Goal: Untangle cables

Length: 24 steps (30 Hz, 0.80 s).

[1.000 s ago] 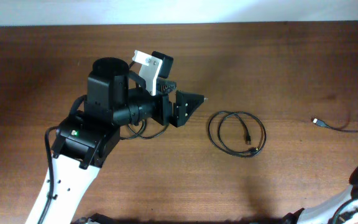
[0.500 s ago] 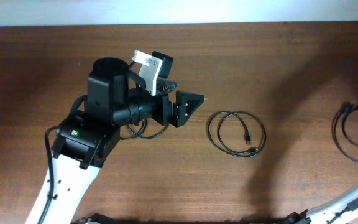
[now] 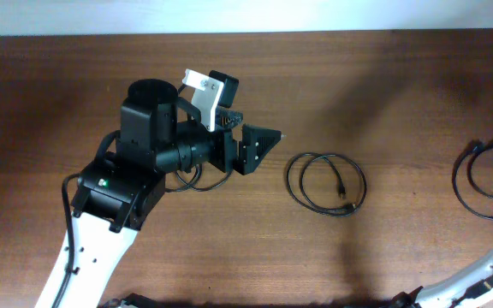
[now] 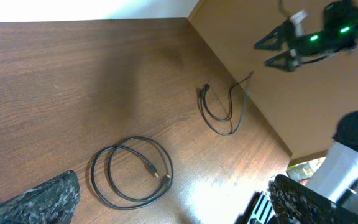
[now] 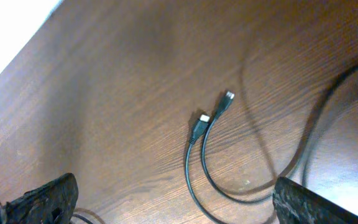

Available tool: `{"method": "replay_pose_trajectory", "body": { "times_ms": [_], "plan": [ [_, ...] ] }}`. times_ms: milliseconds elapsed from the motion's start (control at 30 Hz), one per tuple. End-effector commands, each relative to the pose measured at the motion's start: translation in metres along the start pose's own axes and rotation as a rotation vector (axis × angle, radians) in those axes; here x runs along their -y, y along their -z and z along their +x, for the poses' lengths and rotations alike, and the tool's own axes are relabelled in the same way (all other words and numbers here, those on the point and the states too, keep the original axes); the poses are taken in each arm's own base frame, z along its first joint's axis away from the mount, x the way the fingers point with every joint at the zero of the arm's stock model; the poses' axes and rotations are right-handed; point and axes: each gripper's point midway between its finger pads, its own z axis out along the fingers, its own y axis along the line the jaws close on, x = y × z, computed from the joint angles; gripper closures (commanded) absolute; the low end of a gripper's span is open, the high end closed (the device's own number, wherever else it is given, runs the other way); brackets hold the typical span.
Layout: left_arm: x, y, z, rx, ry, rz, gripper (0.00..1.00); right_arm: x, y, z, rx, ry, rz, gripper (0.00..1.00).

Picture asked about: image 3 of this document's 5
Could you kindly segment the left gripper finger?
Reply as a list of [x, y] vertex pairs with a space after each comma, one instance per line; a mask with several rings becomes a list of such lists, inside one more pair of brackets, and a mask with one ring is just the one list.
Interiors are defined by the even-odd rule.
[[243, 114], [240, 111], [226, 109], [218, 106], [216, 108], [215, 123], [217, 130], [233, 129], [243, 122]]
[[282, 132], [249, 124], [245, 124], [241, 132], [242, 141], [239, 142], [235, 171], [248, 175], [256, 170], [264, 157], [281, 141]]

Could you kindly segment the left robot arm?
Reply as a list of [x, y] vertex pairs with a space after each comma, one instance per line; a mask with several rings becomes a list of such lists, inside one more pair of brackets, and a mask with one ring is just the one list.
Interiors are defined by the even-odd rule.
[[193, 172], [193, 187], [209, 163], [226, 175], [251, 174], [282, 139], [278, 130], [243, 125], [229, 110], [238, 81], [219, 77], [224, 97], [216, 113], [228, 123], [207, 128], [199, 107], [167, 81], [144, 79], [128, 88], [121, 126], [101, 141], [93, 160], [62, 182], [66, 234], [38, 307], [95, 307], [113, 271], [165, 193], [166, 176]]

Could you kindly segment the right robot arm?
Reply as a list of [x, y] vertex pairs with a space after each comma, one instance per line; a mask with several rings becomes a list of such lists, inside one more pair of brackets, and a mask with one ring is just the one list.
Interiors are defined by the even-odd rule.
[[493, 248], [449, 278], [411, 293], [399, 293], [392, 308], [481, 307], [493, 300]]

